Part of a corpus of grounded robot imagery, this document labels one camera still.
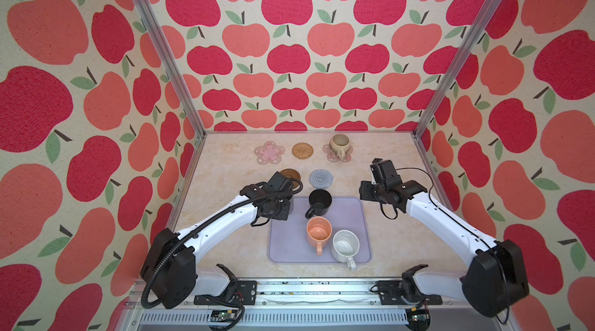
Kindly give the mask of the beige mug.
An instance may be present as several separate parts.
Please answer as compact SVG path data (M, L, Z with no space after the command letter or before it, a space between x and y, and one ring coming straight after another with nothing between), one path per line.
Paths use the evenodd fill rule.
M345 134L336 134L329 142L331 154L339 161L350 160L350 151L352 149L350 139Z

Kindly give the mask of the woven rattan round coaster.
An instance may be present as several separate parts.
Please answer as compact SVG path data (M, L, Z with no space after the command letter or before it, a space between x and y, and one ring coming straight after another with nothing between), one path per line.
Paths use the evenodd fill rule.
M305 160L313 156L314 148L309 143L296 143L291 149L291 153L299 160Z

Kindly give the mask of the white mug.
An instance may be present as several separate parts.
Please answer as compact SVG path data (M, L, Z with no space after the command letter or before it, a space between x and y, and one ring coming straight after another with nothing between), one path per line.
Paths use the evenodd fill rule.
M346 264L351 271L356 270L355 256L360 249L359 238L350 230L335 233L332 243L332 255L339 263Z

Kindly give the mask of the grey round knitted coaster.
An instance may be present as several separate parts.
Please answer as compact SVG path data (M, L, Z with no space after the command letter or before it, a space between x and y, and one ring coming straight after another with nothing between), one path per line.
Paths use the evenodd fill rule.
M314 170L309 176L310 184L317 189L330 188L333 181L333 175L325 169Z

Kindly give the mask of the brown round coaster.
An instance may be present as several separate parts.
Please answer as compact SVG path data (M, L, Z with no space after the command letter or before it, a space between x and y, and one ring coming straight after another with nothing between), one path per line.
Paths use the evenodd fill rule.
M285 168L285 169L281 170L280 173L285 178L289 179L293 183L293 185L294 185L295 188L299 185L299 182L301 180L301 175L295 169L293 169L293 168Z

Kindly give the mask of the grey mug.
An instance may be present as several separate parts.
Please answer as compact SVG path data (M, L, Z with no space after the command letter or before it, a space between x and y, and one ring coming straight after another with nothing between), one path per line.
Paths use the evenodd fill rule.
M295 198L294 197L292 197L291 199L289 199L288 216L290 216L291 213L293 213L293 210L294 210L294 201L295 201Z

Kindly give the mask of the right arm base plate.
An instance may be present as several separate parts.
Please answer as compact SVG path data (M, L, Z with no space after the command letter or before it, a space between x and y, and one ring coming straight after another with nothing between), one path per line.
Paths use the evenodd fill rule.
M370 291L379 295L383 306L440 306L443 298L439 295L423 295L415 284L410 281L378 281Z

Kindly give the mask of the pink flower coaster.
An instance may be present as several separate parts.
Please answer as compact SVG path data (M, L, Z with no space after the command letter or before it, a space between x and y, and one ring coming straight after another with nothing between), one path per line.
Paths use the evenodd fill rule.
M328 143L323 146L322 150L326 154L327 160L331 163L336 163L336 162L348 163L352 160L353 147L350 147L348 149L343 160L340 160L339 157L333 153L333 151L330 149L330 145Z
M268 141L254 150L259 165L277 165L281 163L284 153L284 147L276 145L273 141Z

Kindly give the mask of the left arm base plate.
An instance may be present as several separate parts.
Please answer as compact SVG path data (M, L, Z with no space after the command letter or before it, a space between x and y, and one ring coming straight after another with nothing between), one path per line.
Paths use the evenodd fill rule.
M214 296L214 298L234 306L253 306L256 302L256 294L256 281L231 281L223 290L223 293Z

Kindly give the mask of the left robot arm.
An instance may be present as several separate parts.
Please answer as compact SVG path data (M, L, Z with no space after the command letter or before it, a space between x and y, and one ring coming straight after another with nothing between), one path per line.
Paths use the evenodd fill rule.
M200 267L198 263L218 243L261 216L286 220L291 199L298 192L249 185L229 205L202 222L177 233L168 228L159 232L140 270L145 281L141 306L173 309L190 296L228 303L236 292L236 276L222 264Z

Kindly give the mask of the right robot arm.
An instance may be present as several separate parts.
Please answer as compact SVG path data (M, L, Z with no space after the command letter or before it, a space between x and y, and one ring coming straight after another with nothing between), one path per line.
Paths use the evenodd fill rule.
M498 241L432 199L416 181L388 187L363 181L363 201L392 205L423 223L463 260L466 271L431 271L419 264L401 275L399 293L408 304L429 295L467 301L479 314L493 318L528 297L528 276L522 249Z

